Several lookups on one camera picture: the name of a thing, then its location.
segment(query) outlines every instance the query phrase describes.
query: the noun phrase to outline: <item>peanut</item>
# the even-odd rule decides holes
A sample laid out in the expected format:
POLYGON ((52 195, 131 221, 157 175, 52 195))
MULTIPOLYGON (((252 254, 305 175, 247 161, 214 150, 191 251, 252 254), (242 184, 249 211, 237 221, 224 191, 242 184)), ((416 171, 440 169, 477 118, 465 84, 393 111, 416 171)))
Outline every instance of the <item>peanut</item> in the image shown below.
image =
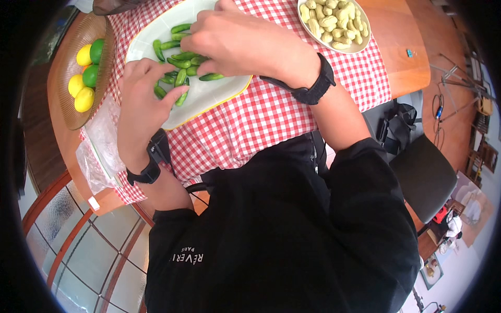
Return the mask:
POLYGON ((310 18, 308 20, 308 26, 310 27, 310 30, 312 31, 313 36, 320 38, 320 25, 318 25, 318 21, 316 19, 310 18))
POLYGON ((331 33, 334 30, 334 28, 336 28, 336 26, 337 26, 337 24, 334 24, 332 26, 327 26, 327 27, 324 27, 324 28, 325 28, 326 31, 328 31, 328 32, 331 33))
POLYGON ((346 24, 346 28, 351 30, 351 31, 358 31, 358 29, 355 28, 355 26, 353 26, 353 21, 352 20, 349 20, 348 23, 346 24))
POLYGON ((308 23, 310 19, 310 9, 306 5, 301 5, 299 10, 301 11, 301 19, 303 22, 308 23))
POLYGON ((345 18, 344 20, 338 20, 338 27, 342 29, 347 29, 346 25, 348 24, 349 19, 345 18))
POLYGON ((355 35, 355 42, 356 42, 357 44, 361 45, 361 44, 362 44, 362 41, 363 41, 362 37, 361 37, 359 34, 356 34, 356 35, 355 35))
POLYGON ((344 29, 336 28, 332 30, 332 37, 339 38, 344 34, 344 29))
POLYGON ((318 21, 318 24, 323 27, 336 25, 338 19, 334 16, 324 17, 323 19, 318 21))
POLYGON ((317 7, 315 8, 315 12, 317 13, 317 19, 323 19, 325 17, 325 14, 323 12, 323 6, 320 4, 317 4, 317 7))
POLYGON ((353 2, 348 2, 348 4, 345 6, 345 9, 349 9, 348 17, 350 18, 350 20, 354 19, 355 18, 355 5, 353 4, 353 2))
POLYGON ((329 15, 332 15, 332 9, 331 8, 328 8, 328 7, 324 7, 322 12, 325 14, 325 16, 329 16, 329 15))
POLYGON ((369 30, 367 29, 367 23, 362 21, 362 26, 363 26, 363 30, 360 32, 362 34, 362 36, 364 37, 367 37, 369 36, 369 30))
POLYGON ((340 42, 345 45, 351 45, 351 39, 344 38, 344 37, 339 37, 339 38, 334 38, 334 41, 340 42))
POLYGON ((350 47, 350 45, 345 45, 343 43, 340 43, 340 42, 337 42, 337 41, 334 41, 332 43, 332 47, 334 49, 338 49, 338 50, 344 50, 344 49, 348 49, 350 47))
POLYGON ((317 3, 313 0, 308 0, 306 1, 306 6, 309 8, 309 9, 315 9, 317 7, 317 3))
POLYGON ((345 38, 348 38, 349 40, 355 39, 355 32, 354 31, 346 30, 346 31, 344 31, 343 35, 345 38))
POLYGON ((327 2, 325 2, 325 4, 330 9, 337 9, 338 2, 339 2, 338 0, 327 0, 327 2))
POLYGON ((359 31, 363 31, 364 30, 364 28, 362 26, 362 21, 360 20, 360 17, 355 17, 355 19, 353 20, 353 25, 359 31))
POLYGON ((340 9, 339 11, 336 12, 336 17, 338 20, 344 20, 348 17, 348 13, 350 12, 350 9, 340 9))
POLYGON ((322 34, 322 41, 325 43, 329 43, 332 41, 332 34, 330 32, 325 32, 322 34))

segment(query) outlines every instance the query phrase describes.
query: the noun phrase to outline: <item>red checkered tablecloth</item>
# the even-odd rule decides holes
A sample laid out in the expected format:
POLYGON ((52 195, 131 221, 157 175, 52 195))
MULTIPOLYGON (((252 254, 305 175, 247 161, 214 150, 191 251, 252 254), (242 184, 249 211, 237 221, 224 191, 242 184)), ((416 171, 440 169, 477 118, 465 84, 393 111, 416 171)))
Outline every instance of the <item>red checkered tablecloth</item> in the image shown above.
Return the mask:
MULTIPOLYGON (((109 16, 115 34, 116 65, 107 93, 121 104, 117 80, 123 74, 125 55, 133 37, 180 0, 148 1, 134 10, 109 16)), ((293 30, 329 60, 334 75, 365 111, 391 100, 388 76, 374 38, 357 54, 345 55, 322 48, 301 26, 297 2, 235 0, 240 10, 293 30)), ((171 159, 178 179, 186 183, 213 168, 238 168, 258 151, 315 130, 313 115, 291 94, 253 77, 239 96, 186 124, 167 132, 171 159)), ((119 177, 125 187, 115 192, 126 204, 144 200, 141 189, 119 177)))

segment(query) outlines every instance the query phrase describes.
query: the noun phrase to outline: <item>black sweatshirt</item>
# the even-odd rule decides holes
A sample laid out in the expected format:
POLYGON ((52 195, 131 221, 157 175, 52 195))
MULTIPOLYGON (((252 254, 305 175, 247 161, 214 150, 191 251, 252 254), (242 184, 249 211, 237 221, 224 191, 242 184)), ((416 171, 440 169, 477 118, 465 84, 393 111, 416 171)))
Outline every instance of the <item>black sweatshirt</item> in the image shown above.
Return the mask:
POLYGON ((420 267, 386 152, 339 151, 331 191, 304 164, 224 170, 202 215, 157 211, 145 301, 155 312, 396 313, 420 267))

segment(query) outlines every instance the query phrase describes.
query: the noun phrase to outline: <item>clear plastic bag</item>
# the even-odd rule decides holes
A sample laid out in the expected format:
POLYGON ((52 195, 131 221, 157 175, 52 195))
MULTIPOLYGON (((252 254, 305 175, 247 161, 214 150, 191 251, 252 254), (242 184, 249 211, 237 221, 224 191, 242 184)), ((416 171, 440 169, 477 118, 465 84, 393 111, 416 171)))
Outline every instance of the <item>clear plastic bag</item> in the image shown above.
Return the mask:
POLYGON ((121 187, 117 173, 125 171, 118 156, 117 124, 120 108, 108 95, 92 120, 82 128, 85 140, 76 151, 77 161, 94 195, 106 187, 121 187))

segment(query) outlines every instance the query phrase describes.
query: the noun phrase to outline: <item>black chair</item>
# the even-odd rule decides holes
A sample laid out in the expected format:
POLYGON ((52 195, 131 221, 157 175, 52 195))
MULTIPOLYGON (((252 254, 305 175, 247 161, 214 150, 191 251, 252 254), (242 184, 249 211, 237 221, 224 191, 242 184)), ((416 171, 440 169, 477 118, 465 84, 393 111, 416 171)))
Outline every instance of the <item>black chair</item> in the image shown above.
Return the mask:
MULTIPOLYGON (((397 98, 397 102, 413 106, 417 118, 422 117, 422 91, 397 98)), ((390 101, 362 113, 373 138, 376 139, 380 120, 393 108, 393 101, 390 101)), ((419 219, 427 224, 452 194, 457 177, 440 150, 424 135, 421 123, 416 124, 416 130, 410 132, 409 139, 410 143, 403 151, 397 156, 388 153, 388 159, 405 200, 419 219)))

